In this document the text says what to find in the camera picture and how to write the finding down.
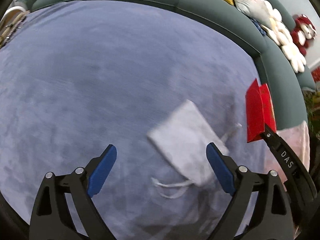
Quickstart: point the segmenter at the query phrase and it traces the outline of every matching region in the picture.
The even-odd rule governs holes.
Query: drawstring
[[[223,143],[226,143],[226,141],[230,138],[230,136],[232,136],[235,132],[238,131],[239,128],[241,128],[242,125],[237,123],[234,127],[230,128],[222,137],[221,137],[221,141]]]
[[[232,127],[231,129],[229,129],[222,137],[221,137],[221,141],[223,143],[225,143],[230,136],[232,136],[239,128],[241,128],[242,125],[237,123],[234,127]],[[187,190],[188,188],[193,184],[193,181],[191,179],[186,180],[184,182],[180,182],[180,183],[172,183],[172,184],[163,184],[161,182],[159,182],[159,180],[155,179],[155,178],[151,178],[152,183],[156,186],[158,193],[160,196],[164,197],[164,198],[168,198],[168,199],[175,199],[175,198],[179,198],[181,197]],[[175,194],[168,196],[166,194],[163,194],[160,192],[160,187],[165,187],[165,188],[180,188]]]
[[[187,191],[189,186],[191,186],[193,184],[191,179],[186,180],[184,182],[173,183],[173,184],[162,184],[155,178],[151,178],[151,180],[152,180],[152,183],[156,186],[159,195],[161,197],[168,198],[168,199],[175,199],[175,198],[181,197]],[[165,187],[165,188],[176,188],[176,187],[179,187],[180,189],[175,194],[173,194],[171,196],[168,196],[168,195],[165,195],[165,194],[160,192],[160,189],[159,189],[160,187]]]

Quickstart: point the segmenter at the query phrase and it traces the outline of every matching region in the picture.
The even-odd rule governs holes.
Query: green sofa
[[[31,11],[52,4],[71,0],[18,0]],[[274,104],[277,128],[296,126],[307,120],[301,88],[315,89],[310,70],[295,74],[281,49],[259,30],[236,7],[224,0],[120,0],[146,4],[170,10],[222,33],[247,54],[249,54],[259,73],[261,83],[267,83]],[[278,0],[268,0],[283,17],[284,24],[291,31],[295,22]]]

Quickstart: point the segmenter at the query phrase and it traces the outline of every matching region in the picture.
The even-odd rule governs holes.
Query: red decoration
[[[320,81],[320,67],[317,67],[314,71],[311,72],[311,74],[315,82]]]
[[[264,125],[276,132],[275,114],[267,84],[259,87],[257,79],[251,84],[245,95],[247,114],[247,142],[262,139]]]
[[[307,54],[306,49],[309,48],[308,40],[314,39],[317,35],[316,28],[304,14],[297,17],[294,21],[296,23],[296,27],[290,34],[292,36],[293,43],[298,47],[300,53],[305,56]],[[299,41],[299,34],[305,37],[305,42],[303,44]]]

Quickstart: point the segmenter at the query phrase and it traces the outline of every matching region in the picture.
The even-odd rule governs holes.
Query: white plush toy
[[[293,43],[292,36],[289,30],[282,23],[282,17],[277,9],[273,9],[272,5],[265,1],[270,14],[270,21],[272,30],[262,25],[261,27],[266,31],[267,35],[281,47],[285,57],[290,61],[290,64],[295,73],[304,72],[306,65],[305,57],[300,53],[298,47]]]

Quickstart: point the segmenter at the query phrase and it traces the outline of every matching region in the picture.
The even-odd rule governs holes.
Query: plush toy
[[[304,72],[304,66],[307,64],[306,59],[294,44],[289,30],[282,23],[280,12],[277,9],[273,9],[268,1],[265,1],[265,4],[270,14],[272,29],[264,25],[261,25],[261,27],[267,32],[267,35],[281,47],[283,54],[289,60],[294,72]]]
[[[295,19],[296,27],[291,32],[294,44],[297,45],[303,56],[307,54],[306,48],[309,47],[308,40],[314,39],[317,35],[316,28],[304,14]]]

